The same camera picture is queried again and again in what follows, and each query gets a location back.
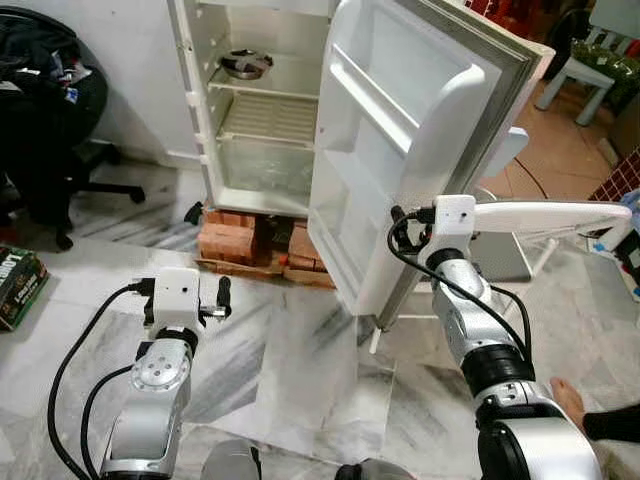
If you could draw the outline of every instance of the white stool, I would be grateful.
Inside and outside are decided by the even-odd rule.
[[[631,44],[631,39],[640,37],[639,18],[640,2],[638,0],[598,0],[589,16],[589,23],[593,28],[585,43],[595,44],[604,35],[600,47],[612,50],[615,46],[615,53],[622,56]],[[549,108],[567,77],[595,87],[587,105],[576,118],[578,125],[586,127],[615,80],[571,57],[544,89],[535,104],[536,107],[541,110]]]
[[[580,112],[578,118],[576,118],[576,123],[578,125],[586,127],[591,123],[593,116],[598,111],[598,107],[602,103],[602,100],[604,100],[604,96],[613,86],[615,80],[571,57],[567,60],[567,63],[564,64],[553,80],[551,80],[551,82],[546,86],[544,92],[542,92],[542,95],[540,95],[536,101],[536,107],[540,110],[546,110],[549,108],[551,102],[560,91],[560,88],[567,77],[575,78],[576,80],[596,87],[591,94],[591,98],[589,98],[587,105],[584,107],[582,112]]]

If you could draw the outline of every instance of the white refrigerator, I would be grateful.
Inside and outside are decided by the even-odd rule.
[[[308,217],[354,315],[413,286],[391,207],[473,187],[553,56],[447,0],[168,1],[210,205]]]

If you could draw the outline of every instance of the black cable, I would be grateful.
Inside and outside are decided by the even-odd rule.
[[[542,195],[544,196],[544,198],[546,200],[549,200],[549,195],[547,195],[547,192],[545,192],[544,188],[542,188],[542,185],[540,185],[540,182],[538,181],[538,179],[533,175],[533,173],[531,173],[531,171],[524,166],[524,163],[522,163],[520,161],[520,159],[518,157],[514,157],[514,160],[516,161],[516,163],[518,165],[520,165],[522,167],[522,169],[527,172],[527,175],[529,175],[529,177],[531,177],[531,180],[533,180],[533,183],[536,184],[536,186],[540,189],[540,192],[542,192]]]
[[[489,315],[491,315],[500,324],[500,326],[502,326],[502,328],[504,328],[507,331],[507,333],[511,336],[511,338],[513,338],[513,341],[516,343],[516,345],[520,349],[520,352],[522,353],[524,360],[529,364],[529,366],[531,367],[531,369],[533,371],[533,363],[531,362],[531,358],[527,354],[527,348],[526,348],[525,344],[522,342],[522,339],[516,333],[516,331],[513,329],[513,327],[511,327],[511,325],[509,325],[507,323],[507,321],[504,318],[502,318],[502,316],[498,312],[496,312],[493,308],[491,308],[489,305],[484,303],[482,300],[480,300],[475,295],[467,292],[464,288],[458,286],[456,283],[454,283],[454,282],[448,280],[447,278],[443,277],[442,275],[434,272],[430,268],[420,265],[418,262],[412,260],[411,258],[402,255],[396,249],[396,247],[393,245],[393,235],[394,235],[394,232],[395,232],[396,228],[398,228],[398,226],[401,225],[402,222],[405,222],[405,221],[411,220],[411,219],[415,219],[416,216],[417,216],[417,214],[415,212],[408,213],[407,215],[405,215],[402,218],[400,218],[399,220],[397,220],[393,224],[393,226],[389,229],[389,233],[387,234],[387,246],[389,247],[389,250],[391,250],[391,253],[395,257],[397,257],[398,259],[402,260],[407,265],[411,265],[413,268],[421,271],[422,273],[425,273],[425,274],[429,275],[430,277],[435,278],[439,282],[444,283],[451,290],[453,290],[454,292],[459,293],[464,298],[466,298],[470,302],[475,303],[478,307],[480,307],[482,310],[484,310]]]
[[[93,401],[96,399],[98,392],[100,389],[111,379],[117,377],[118,375],[122,375],[123,373],[131,371],[133,368],[133,364],[127,365],[126,367],[122,367],[114,372],[105,375],[100,379],[98,383],[96,383],[91,393],[87,397],[87,401],[84,404],[84,408],[82,409],[82,422],[80,424],[80,451],[82,452],[82,461],[84,462],[84,466],[89,472],[89,476],[93,480],[100,480],[100,476],[93,466],[93,462],[91,461],[91,452],[89,451],[89,441],[88,441],[88,432],[89,432],[89,418],[91,417],[91,407],[93,406]]]
[[[516,305],[520,309],[520,315],[522,316],[522,329],[524,330],[524,344],[525,347],[527,347],[527,356],[533,363],[533,354],[531,352],[531,324],[529,322],[529,312],[527,312],[527,307],[522,302],[522,300],[520,300],[520,297],[518,297],[515,293],[510,292],[509,290],[505,290],[504,288],[500,288],[495,285],[491,285],[491,290],[502,295],[506,295],[511,300],[516,302]]]
[[[105,312],[105,310],[111,305],[111,303],[120,295],[125,292],[130,292],[137,290],[137,285],[127,285],[126,287],[122,287],[117,290],[107,300],[100,306],[98,311],[95,313],[89,324],[85,327],[84,331],[76,340],[76,343],[73,344],[67,355],[62,360],[58,371],[56,372],[56,376],[53,379],[53,385],[51,385],[51,391],[49,392],[49,402],[47,405],[47,429],[49,431],[49,439],[51,440],[51,444],[53,445],[53,449],[60,457],[60,460],[64,462],[64,464],[71,470],[71,472],[81,480],[91,480],[91,478],[82,470],[82,467],[78,465],[75,460],[69,455],[69,452],[64,448],[62,442],[60,442],[60,437],[58,436],[58,430],[56,429],[56,400],[58,399],[58,390],[60,389],[60,382],[62,380],[62,375],[64,374],[67,365],[78,351],[82,343],[85,341],[93,327],[95,327],[96,323]]]

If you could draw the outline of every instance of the human foot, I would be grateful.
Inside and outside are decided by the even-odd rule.
[[[558,405],[562,407],[582,433],[585,433],[583,424],[584,404],[578,391],[568,381],[558,377],[551,379],[551,390],[553,391],[553,398]]]

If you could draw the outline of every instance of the refrigerator door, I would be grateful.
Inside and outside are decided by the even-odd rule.
[[[399,295],[390,209],[482,173],[553,51],[446,0],[343,0],[325,49],[309,234],[354,315]]]

